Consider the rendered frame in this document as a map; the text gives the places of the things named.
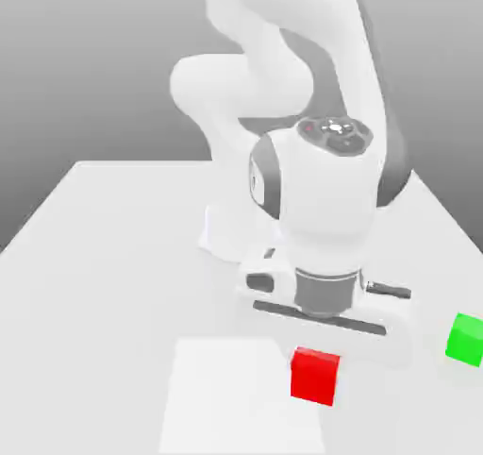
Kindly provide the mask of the small green cube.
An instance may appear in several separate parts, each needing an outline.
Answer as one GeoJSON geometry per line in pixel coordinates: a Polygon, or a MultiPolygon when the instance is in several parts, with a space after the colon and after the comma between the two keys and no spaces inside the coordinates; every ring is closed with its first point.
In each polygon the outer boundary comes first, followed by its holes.
{"type": "Polygon", "coordinates": [[[459,312],[449,332],[445,355],[479,367],[483,360],[483,320],[459,312]]]}

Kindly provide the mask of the small red cube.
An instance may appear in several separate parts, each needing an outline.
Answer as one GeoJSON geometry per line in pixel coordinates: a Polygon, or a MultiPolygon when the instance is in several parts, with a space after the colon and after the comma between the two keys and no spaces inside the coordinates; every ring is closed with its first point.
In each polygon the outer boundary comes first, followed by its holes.
{"type": "Polygon", "coordinates": [[[341,357],[298,346],[291,357],[291,396],[331,407],[341,357]]]}

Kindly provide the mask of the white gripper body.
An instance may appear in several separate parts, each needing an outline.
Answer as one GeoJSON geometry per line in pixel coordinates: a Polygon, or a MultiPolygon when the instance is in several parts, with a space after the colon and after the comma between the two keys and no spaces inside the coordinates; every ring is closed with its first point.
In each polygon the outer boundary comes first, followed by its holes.
{"type": "Polygon", "coordinates": [[[408,325],[391,312],[369,309],[356,317],[313,318],[293,307],[254,300],[254,322],[279,341],[381,365],[408,365],[408,325]]]}

